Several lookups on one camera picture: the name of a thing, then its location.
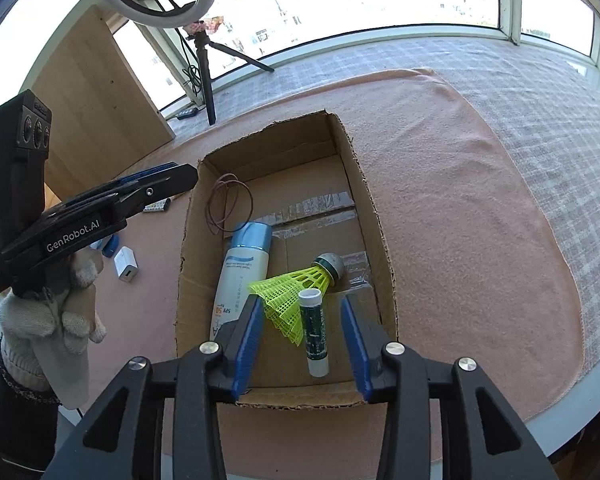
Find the glue stick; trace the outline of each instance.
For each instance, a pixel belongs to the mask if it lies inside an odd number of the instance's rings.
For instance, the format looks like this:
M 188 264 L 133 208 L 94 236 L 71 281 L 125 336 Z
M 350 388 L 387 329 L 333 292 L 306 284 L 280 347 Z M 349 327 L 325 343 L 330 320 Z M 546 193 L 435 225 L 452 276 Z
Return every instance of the glue stick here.
M 249 295 L 249 284 L 267 277 L 271 226 L 247 222 L 234 233 L 220 272 L 209 337 L 216 338 L 220 327 L 238 319 Z
M 306 288 L 298 292 L 298 304 L 304 329 L 304 344 L 309 373 L 313 377 L 324 377 L 329 373 L 327 358 L 327 333 L 322 309 L 322 293 L 317 288 Z

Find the camera lens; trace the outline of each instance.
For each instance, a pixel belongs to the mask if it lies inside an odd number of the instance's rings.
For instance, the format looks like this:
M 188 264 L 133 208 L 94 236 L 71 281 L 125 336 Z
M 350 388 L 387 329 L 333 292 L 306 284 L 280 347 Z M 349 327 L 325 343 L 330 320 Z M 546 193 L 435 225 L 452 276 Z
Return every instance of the camera lens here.
M 31 117 L 27 116 L 24 119 L 24 129 L 22 130 L 22 137 L 25 142 L 29 142 L 31 140 Z
M 40 144 L 42 144 L 42 123 L 40 121 L 37 121 L 36 122 L 36 131 L 34 132 L 34 137 L 33 137 L 33 145 L 36 148 L 39 148 Z

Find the blue bottle cap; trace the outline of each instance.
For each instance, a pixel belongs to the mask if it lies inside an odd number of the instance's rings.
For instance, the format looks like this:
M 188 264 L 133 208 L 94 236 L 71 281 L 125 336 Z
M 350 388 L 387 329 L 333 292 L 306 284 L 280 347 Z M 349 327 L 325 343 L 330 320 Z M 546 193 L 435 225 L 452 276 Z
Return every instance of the blue bottle cap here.
M 234 233 L 231 248 L 248 247 L 269 253 L 271 247 L 271 226 L 260 222 L 247 222 Z

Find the triangular cutout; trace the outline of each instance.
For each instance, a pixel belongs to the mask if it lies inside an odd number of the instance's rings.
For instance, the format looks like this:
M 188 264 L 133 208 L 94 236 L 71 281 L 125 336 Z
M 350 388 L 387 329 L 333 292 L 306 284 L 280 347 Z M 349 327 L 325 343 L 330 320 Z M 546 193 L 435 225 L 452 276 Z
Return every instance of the triangular cutout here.
M 122 388 L 116 392 L 107 407 L 87 431 L 82 443 L 85 447 L 113 453 L 118 448 L 118 435 L 125 414 L 126 398 L 129 390 Z
M 475 397 L 478 401 L 487 453 L 498 455 L 520 449 L 520 439 L 487 390 L 480 388 L 476 391 Z

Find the tripod leg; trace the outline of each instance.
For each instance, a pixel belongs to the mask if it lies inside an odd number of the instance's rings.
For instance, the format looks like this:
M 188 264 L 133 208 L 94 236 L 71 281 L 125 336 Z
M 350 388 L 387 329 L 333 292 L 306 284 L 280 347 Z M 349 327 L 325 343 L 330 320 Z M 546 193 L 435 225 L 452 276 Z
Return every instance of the tripod leg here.
M 211 48 L 219 50 L 220 52 L 224 52 L 225 54 L 228 54 L 229 56 L 239 57 L 240 59 L 245 60 L 250 65 L 257 66 L 261 70 L 265 70 L 266 72 L 273 72 L 272 67 L 265 65 L 264 63 L 261 63 L 256 59 L 253 59 L 253 57 L 249 57 L 246 54 L 243 54 L 243 53 L 238 52 L 237 50 L 234 50 L 226 45 L 223 45 L 222 43 L 216 43 L 215 41 L 210 40 L 209 46 Z
M 214 107 L 214 92 L 211 88 L 211 74 L 209 73 L 209 59 L 206 56 L 205 43 L 199 41 L 196 36 L 194 40 L 196 53 L 198 54 L 198 64 L 200 66 L 200 81 L 202 82 L 202 95 L 205 98 L 206 116 L 209 119 L 209 126 L 216 124 L 216 108 Z

